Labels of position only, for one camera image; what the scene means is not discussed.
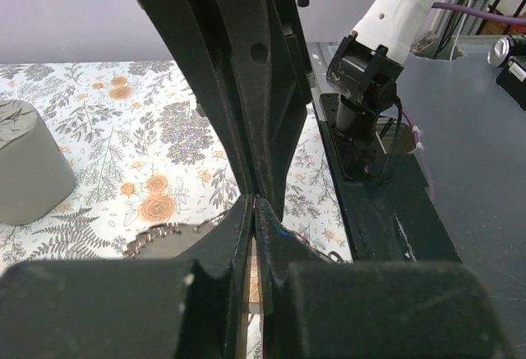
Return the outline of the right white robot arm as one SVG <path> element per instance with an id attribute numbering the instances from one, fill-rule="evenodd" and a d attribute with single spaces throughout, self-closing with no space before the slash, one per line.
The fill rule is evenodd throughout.
<path id="1" fill-rule="evenodd" d="M 308 0 L 137 0 L 221 140 L 243 195 L 284 212 L 285 184 L 314 75 L 298 15 Z M 428 12 L 441 0 L 375 0 L 341 41 L 326 79 L 367 140 Z"/>

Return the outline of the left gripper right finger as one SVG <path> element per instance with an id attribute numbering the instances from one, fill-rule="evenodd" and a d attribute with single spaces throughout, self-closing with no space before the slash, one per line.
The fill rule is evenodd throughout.
<path id="1" fill-rule="evenodd" d="M 254 203 L 266 358 L 511 358 L 487 290 L 452 262 L 317 254 Z"/>

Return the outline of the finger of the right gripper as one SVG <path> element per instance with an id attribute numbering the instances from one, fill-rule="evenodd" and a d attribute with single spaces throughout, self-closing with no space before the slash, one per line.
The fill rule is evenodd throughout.
<path id="1" fill-rule="evenodd" d="M 311 64 L 295 0 L 215 0 L 229 51 L 213 125 L 242 194 L 284 216 L 288 170 L 311 102 Z"/>
<path id="2" fill-rule="evenodd" d="M 255 191 L 231 46 L 215 0 L 137 0 L 221 140 L 239 189 Z"/>

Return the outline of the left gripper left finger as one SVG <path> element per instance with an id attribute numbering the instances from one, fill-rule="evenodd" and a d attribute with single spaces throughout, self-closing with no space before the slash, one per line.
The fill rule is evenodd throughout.
<path id="1" fill-rule="evenodd" d="M 1 278 L 4 358 L 243 358 L 253 199 L 172 259 L 32 260 Z"/>

